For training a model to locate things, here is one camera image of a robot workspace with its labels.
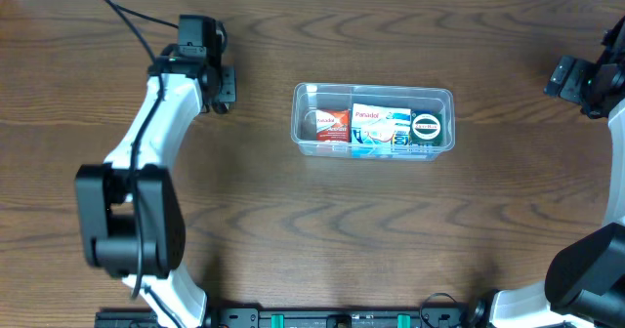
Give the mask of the red Panadol box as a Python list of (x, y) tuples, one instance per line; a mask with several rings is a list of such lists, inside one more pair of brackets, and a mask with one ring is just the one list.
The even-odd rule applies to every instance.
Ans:
[(318, 109), (315, 112), (315, 128), (318, 141), (348, 143), (350, 141), (350, 112)]

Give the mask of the clear plastic container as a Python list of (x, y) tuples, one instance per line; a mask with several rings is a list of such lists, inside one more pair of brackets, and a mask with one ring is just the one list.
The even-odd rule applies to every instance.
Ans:
[[(442, 146), (409, 146), (389, 150), (353, 143), (351, 120), (355, 103), (438, 113), (442, 118)], [(350, 112), (348, 143), (322, 142), (316, 139), (315, 112), (318, 109)], [(310, 156), (431, 161), (455, 146), (453, 96), (451, 92), (441, 88), (301, 83), (294, 90), (291, 138), (302, 153)]]

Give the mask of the blue fever patch box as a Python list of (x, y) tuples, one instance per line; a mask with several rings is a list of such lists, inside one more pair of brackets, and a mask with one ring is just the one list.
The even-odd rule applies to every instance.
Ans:
[(443, 133), (429, 139), (430, 134), (417, 135), (410, 131), (393, 131), (391, 133), (379, 133), (378, 131), (352, 130), (352, 142), (365, 146), (379, 146), (389, 150), (397, 150), (400, 147), (439, 147), (442, 146)]

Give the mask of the white Panadol box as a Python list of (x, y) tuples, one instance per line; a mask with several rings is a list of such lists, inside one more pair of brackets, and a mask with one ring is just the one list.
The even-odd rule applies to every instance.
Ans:
[(351, 139), (353, 129), (391, 133), (410, 131), (409, 108), (383, 107), (355, 103), (352, 108)]

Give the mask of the green ointment box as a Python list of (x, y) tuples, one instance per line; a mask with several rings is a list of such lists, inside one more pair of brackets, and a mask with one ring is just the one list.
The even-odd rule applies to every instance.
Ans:
[(410, 143), (420, 146), (441, 146), (443, 141), (442, 118), (435, 112), (412, 110)]

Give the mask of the black bottle white cap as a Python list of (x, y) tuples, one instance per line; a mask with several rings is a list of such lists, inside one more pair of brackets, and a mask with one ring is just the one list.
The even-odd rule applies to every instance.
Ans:
[(227, 114), (229, 112), (229, 104), (227, 102), (212, 102), (211, 107), (216, 114)]

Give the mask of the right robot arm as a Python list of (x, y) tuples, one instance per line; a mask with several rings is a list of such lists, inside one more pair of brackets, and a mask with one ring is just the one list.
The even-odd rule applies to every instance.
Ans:
[(595, 61), (560, 58), (544, 92), (579, 107), (604, 142), (576, 136), (574, 143), (610, 151), (610, 179), (602, 211), (538, 212), (551, 233), (585, 231), (552, 259), (543, 280), (493, 290), (477, 299), (466, 327), (621, 327), (624, 324), (624, 22), (605, 31)]

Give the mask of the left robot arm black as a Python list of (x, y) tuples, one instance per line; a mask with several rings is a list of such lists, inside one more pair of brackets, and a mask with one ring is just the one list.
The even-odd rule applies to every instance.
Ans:
[(235, 71), (222, 64), (224, 25), (182, 15), (178, 39), (152, 58), (146, 97), (118, 146), (77, 171), (74, 185), (84, 256), (142, 296), (161, 327), (207, 327), (208, 296), (183, 263), (186, 226), (171, 171), (202, 112), (228, 112)]

